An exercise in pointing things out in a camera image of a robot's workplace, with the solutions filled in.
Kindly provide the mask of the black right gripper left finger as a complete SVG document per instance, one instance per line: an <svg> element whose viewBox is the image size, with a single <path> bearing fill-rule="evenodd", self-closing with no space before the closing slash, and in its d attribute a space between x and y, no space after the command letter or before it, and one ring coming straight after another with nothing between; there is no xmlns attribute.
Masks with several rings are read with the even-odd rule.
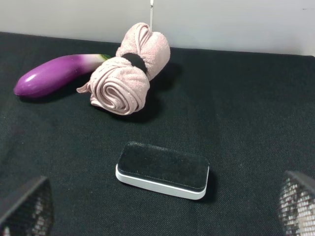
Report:
<svg viewBox="0 0 315 236"><path fill-rule="evenodd" d="M2 236L49 236L53 224L53 197L47 177L35 177L0 200Z"/></svg>

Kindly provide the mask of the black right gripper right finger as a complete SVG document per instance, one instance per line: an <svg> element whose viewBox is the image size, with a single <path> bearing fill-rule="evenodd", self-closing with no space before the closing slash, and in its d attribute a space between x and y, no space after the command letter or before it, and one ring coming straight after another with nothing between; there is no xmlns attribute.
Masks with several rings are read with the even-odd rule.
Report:
<svg viewBox="0 0 315 236"><path fill-rule="evenodd" d="M315 234L315 180L286 171L279 197L279 220L286 236Z"/></svg>

